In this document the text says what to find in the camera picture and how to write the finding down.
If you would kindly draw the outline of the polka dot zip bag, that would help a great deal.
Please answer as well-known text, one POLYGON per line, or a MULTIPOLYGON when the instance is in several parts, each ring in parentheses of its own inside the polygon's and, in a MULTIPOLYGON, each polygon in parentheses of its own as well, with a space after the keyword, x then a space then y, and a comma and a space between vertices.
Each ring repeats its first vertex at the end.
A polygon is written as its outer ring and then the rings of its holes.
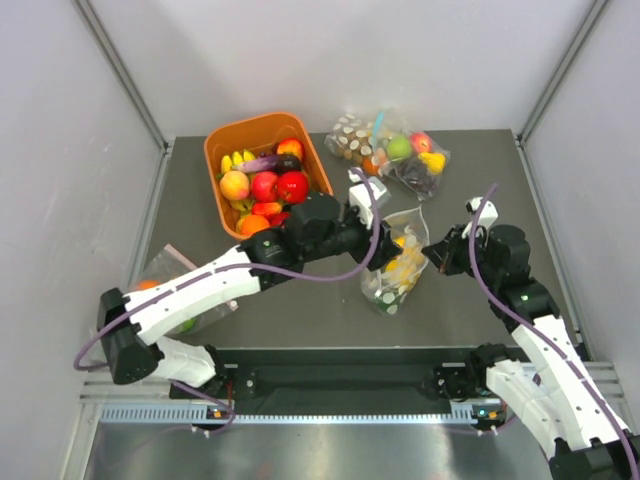
POLYGON ((391 239, 403 251, 381 269, 364 270, 360 286, 380 312, 395 315, 429 263, 422 253, 429 244, 429 230, 420 207, 392 213, 384 220, 391 239))

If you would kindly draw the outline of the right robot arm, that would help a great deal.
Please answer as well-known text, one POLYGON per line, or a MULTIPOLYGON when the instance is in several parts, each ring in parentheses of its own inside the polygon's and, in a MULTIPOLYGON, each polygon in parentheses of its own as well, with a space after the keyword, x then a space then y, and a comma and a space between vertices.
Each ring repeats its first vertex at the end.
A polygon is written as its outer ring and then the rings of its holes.
POLYGON ((510 225, 464 226, 423 248, 447 276, 475 278, 501 320, 533 365, 503 345, 485 344, 466 359, 467 384, 476 394, 497 395, 527 428, 555 479, 636 479, 639 437, 609 406, 575 350, 559 307, 531 275, 525 233, 510 225))

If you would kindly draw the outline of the red fake apple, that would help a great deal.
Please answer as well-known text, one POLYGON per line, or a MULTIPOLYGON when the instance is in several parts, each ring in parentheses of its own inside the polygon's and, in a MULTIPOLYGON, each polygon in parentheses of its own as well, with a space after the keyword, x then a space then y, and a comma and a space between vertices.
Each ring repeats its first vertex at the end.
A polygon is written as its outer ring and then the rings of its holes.
POLYGON ((307 198, 310 184, 304 173, 291 171, 279 177, 276 189, 282 201, 288 204, 298 204, 307 198))

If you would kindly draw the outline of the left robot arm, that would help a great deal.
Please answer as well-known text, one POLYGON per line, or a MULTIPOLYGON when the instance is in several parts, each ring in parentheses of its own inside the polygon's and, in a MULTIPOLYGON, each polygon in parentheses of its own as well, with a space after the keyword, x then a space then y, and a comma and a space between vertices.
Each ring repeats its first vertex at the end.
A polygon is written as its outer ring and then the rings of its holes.
POLYGON ((205 396, 226 387, 227 374, 211 346, 193 346, 170 332, 231 300, 254 295, 300 276, 304 266, 349 254, 370 271, 402 251, 388 223, 376 220, 368 198, 340 205, 310 194, 278 226, 250 236, 214 261, 164 284, 101 297, 101 345, 112 380, 127 385, 147 377, 179 381, 205 396))

